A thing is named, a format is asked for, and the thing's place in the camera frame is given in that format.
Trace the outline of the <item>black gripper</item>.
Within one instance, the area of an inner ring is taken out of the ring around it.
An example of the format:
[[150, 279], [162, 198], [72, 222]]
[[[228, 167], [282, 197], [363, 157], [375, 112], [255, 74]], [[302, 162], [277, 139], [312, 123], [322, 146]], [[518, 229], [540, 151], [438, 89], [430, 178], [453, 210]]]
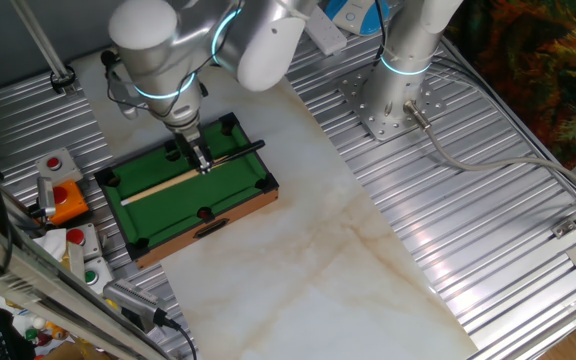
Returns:
[[188, 161], [198, 164], [199, 173], [206, 174], [212, 169], [215, 160], [199, 125], [173, 127], [171, 131]]

